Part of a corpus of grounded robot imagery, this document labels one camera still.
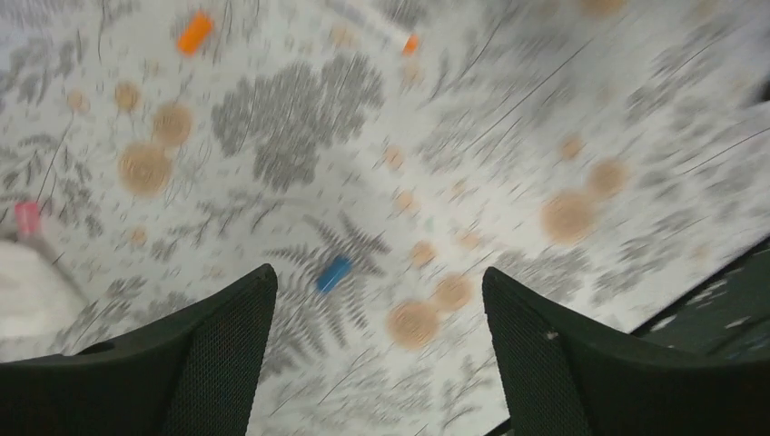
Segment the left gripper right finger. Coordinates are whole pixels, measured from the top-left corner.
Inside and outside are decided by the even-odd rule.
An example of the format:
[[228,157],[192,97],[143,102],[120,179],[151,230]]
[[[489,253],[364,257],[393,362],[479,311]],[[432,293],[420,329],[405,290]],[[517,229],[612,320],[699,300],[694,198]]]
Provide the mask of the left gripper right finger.
[[769,361],[647,342],[496,268],[482,297],[516,435],[766,435]]

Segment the white pen orange tip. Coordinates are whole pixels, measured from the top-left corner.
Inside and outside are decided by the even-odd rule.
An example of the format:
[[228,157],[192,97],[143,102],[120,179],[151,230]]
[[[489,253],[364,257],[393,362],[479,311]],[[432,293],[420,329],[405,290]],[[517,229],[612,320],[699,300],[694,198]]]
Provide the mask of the white pen orange tip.
[[419,38],[375,6],[364,4],[361,11],[366,28],[373,32],[385,46],[404,56],[413,55],[418,50]]

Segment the orange pen cap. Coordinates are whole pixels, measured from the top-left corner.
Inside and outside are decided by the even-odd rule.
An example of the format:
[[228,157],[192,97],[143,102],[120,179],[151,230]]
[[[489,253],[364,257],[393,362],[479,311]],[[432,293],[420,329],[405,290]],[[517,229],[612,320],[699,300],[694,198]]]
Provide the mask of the orange pen cap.
[[184,28],[177,39],[177,49],[183,55],[194,55],[213,30],[212,19],[204,12],[198,12]]

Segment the blue pen cap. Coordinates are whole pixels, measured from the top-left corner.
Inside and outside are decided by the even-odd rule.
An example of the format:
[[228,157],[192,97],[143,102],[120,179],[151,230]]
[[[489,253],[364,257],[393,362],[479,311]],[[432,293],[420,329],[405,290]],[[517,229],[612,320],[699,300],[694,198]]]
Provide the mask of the blue pen cap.
[[317,291],[322,294],[330,292],[350,273],[351,269],[352,261],[350,259],[336,256],[318,276],[316,280]]

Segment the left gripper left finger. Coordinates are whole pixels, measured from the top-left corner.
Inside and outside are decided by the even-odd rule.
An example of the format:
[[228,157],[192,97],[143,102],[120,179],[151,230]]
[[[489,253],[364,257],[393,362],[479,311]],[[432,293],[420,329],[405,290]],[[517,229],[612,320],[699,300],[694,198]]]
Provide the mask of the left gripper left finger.
[[276,303],[269,264],[142,328],[1,367],[4,435],[243,435]]

